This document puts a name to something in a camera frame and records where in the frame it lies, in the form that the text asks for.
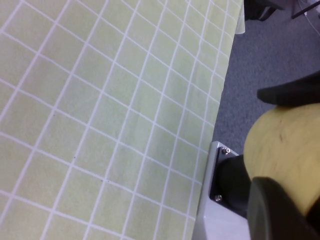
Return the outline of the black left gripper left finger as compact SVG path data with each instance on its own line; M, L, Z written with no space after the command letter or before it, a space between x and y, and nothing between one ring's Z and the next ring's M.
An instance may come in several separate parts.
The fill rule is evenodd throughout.
M254 177L249 191L248 228L252 240L318 240L320 200L303 216L278 182Z

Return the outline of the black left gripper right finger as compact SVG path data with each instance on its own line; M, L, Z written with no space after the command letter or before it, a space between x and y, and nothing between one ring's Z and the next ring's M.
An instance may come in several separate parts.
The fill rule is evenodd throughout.
M315 72L284 84L258 89L257 98L266 104L286 108L318 104L320 74Z

